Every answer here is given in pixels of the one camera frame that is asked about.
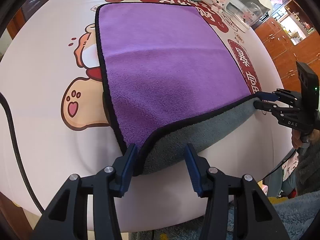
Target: white tablecloth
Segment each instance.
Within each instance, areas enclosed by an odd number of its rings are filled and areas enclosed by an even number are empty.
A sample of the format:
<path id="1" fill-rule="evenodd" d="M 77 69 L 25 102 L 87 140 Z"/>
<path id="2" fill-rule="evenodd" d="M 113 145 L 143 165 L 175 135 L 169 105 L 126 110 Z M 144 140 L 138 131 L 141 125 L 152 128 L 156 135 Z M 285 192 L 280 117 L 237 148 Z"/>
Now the white tablecloth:
<path id="1" fill-rule="evenodd" d="M 95 174 L 121 156 L 103 112 L 102 84 L 94 69 L 99 66 L 95 9 L 103 3 L 105 0 L 49 0 L 26 22 L 0 63 L 0 91 L 10 105 L 23 165 L 43 207 L 70 174 Z M 242 33 L 218 13 L 206 17 L 230 51 L 228 39 L 244 48 L 263 91 L 282 87 L 252 29 Z M 77 104 L 68 107 L 70 100 Z M 19 173 L 2 108 L 0 127 L 0 191 L 40 214 Z M 250 173 L 258 181 L 289 152 L 290 138 L 289 129 L 279 126 L 270 114 L 257 111 L 200 155 L 228 175 Z M 206 207 L 206 199 L 193 192 L 184 162 L 132 178 L 129 191 L 115 201 L 122 232 L 182 223 L 203 215 Z M 92 198 L 88 205 L 88 229 L 93 229 Z"/>

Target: paw print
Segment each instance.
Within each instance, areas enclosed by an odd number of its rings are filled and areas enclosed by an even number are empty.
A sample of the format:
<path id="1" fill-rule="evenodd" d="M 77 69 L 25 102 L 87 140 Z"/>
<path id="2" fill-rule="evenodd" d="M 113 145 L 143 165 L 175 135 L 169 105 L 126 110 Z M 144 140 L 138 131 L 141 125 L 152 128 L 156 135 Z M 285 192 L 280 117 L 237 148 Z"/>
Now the paw print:
<path id="1" fill-rule="evenodd" d="M 71 97 L 72 98 L 75 98 L 75 100 L 77 98 L 80 98 L 81 97 L 81 93 L 80 92 L 76 92 L 75 90 L 73 90 L 71 92 Z M 70 96 L 67 96 L 66 97 L 66 101 L 69 102 L 68 104 L 68 114 L 71 116 L 71 117 L 74 117 L 78 111 L 78 108 L 79 108 L 79 104 L 77 101 L 70 101 L 71 98 Z"/>

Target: blue gripper pad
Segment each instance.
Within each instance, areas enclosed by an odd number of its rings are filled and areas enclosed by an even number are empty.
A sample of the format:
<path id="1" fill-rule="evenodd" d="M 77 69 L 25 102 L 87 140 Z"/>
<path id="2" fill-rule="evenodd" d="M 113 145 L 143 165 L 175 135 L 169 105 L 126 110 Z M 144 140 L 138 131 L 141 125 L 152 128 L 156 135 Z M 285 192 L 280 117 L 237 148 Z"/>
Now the blue gripper pad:
<path id="1" fill-rule="evenodd" d="M 193 190 L 201 198 L 208 197 L 213 189 L 213 182 L 207 178 L 207 170 L 210 168 L 207 159 L 199 157 L 191 143 L 186 145 L 183 155 Z"/>
<path id="2" fill-rule="evenodd" d="M 267 93 L 267 92 L 261 92 L 258 91 L 255 93 L 259 97 L 260 100 L 266 100 L 271 102 L 276 102 L 279 97 L 275 93 Z"/>
<path id="3" fill-rule="evenodd" d="M 116 197 L 122 197 L 128 191 L 137 156 L 138 148 L 135 144 L 131 143 L 124 156 L 116 158 L 113 163 L 112 167 L 116 170 L 116 175 L 115 183 L 112 183 L 110 188 Z"/>

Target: red banner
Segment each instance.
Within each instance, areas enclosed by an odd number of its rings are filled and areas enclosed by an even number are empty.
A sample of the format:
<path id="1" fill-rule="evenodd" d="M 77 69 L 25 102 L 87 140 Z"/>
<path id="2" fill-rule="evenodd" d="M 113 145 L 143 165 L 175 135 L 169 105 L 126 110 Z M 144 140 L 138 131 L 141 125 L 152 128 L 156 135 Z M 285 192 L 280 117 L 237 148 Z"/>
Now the red banner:
<path id="1" fill-rule="evenodd" d="M 256 72 L 252 66 L 252 63 L 249 59 L 249 56 L 245 49 L 238 43 L 228 40 L 233 53 L 236 56 L 239 68 L 244 77 L 245 82 L 247 83 L 249 90 L 252 94 L 257 91 L 261 91 L 261 86 L 257 77 Z"/>
<path id="2" fill-rule="evenodd" d="M 223 33 L 229 31 L 228 26 L 222 21 L 219 14 L 213 11 L 210 8 L 210 5 L 206 4 L 203 1 L 194 2 L 191 0 L 140 0 L 141 2 L 157 2 L 157 3 L 169 3 L 169 4 L 183 4 L 183 5 L 192 5 L 196 7 L 199 14 L 203 19 L 210 25 L 216 26 Z"/>

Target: cartoon dog illustration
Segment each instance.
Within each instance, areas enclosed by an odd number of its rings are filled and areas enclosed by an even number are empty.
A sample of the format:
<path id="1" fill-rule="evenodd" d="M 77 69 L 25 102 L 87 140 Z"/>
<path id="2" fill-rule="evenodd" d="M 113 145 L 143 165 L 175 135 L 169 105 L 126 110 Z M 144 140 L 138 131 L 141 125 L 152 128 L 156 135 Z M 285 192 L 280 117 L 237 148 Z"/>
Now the cartoon dog illustration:
<path id="1" fill-rule="evenodd" d="M 92 10 L 92 11 L 95 12 L 100 5 L 101 5 L 101 4 L 97 4 L 97 5 L 93 6 L 90 10 Z"/>
<path id="2" fill-rule="evenodd" d="M 94 24 L 85 28 L 74 50 L 76 64 L 85 68 L 88 78 L 77 77 L 66 89 L 61 102 L 61 117 L 72 130 L 109 126 L 108 111 L 103 107 L 102 79 Z"/>
<path id="3" fill-rule="evenodd" d="M 79 45 L 75 49 L 74 55 L 78 67 L 88 69 L 100 66 L 94 24 L 90 24 L 85 28 L 85 34 L 80 37 Z"/>
<path id="4" fill-rule="evenodd" d="M 78 77 L 63 95 L 61 116 L 72 130 L 109 126 L 102 103 L 102 83 L 91 78 Z"/>

